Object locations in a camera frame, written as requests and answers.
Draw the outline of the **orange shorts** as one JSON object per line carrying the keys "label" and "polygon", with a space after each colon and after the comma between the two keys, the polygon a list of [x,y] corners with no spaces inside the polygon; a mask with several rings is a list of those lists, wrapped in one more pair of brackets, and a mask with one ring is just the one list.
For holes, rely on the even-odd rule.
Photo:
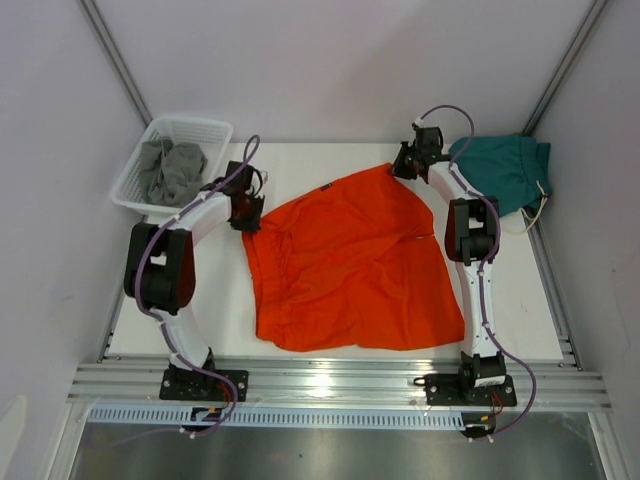
{"label": "orange shorts", "polygon": [[464,337],[433,214],[388,165],[281,205],[242,242],[256,336],[280,349],[410,351]]}

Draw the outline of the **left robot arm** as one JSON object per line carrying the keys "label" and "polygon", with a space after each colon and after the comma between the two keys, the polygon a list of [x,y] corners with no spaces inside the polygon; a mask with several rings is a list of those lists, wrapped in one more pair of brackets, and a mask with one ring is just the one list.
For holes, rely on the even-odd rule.
{"label": "left robot arm", "polygon": [[159,327],[169,349],[160,387],[162,400],[242,402],[248,372],[220,370],[199,332],[191,303],[196,287],[195,247],[228,224],[255,233],[266,175],[247,162],[231,161],[226,175],[205,185],[195,199],[164,223],[136,224],[130,236],[124,291]]}

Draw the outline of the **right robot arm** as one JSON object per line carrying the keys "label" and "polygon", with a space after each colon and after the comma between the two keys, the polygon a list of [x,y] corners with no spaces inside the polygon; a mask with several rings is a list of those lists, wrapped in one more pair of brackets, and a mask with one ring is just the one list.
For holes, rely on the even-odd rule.
{"label": "right robot arm", "polygon": [[412,128],[414,140],[401,143],[390,173],[399,179],[423,179],[448,204],[444,248],[459,275],[465,321],[458,372],[427,375],[427,402],[475,404],[507,380],[504,354],[492,337],[491,279],[500,240],[498,201],[472,187],[451,156],[443,152],[444,138],[438,127],[413,123]]}

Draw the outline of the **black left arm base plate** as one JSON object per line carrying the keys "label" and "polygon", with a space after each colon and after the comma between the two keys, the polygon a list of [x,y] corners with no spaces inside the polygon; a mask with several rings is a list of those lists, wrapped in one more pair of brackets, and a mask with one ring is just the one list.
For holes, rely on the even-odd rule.
{"label": "black left arm base plate", "polygon": [[[219,370],[218,374],[232,382],[237,390],[237,401],[246,400],[249,372],[246,370]],[[210,401],[231,403],[233,393],[227,383],[191,370],[170,365],[163,374],[159,398],[172,401]]]}

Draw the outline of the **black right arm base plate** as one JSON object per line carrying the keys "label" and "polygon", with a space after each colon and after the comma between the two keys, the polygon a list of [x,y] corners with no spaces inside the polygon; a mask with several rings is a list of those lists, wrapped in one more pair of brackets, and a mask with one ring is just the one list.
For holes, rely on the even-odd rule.
{"label": "black right arm base plate", "polygon": [[413,385],[425,391],[426,401],[431,406],[515,407],[517,396],[514,382],[507,375],[502,383],[471,386],[458,374],[431,373],[413,379]]}

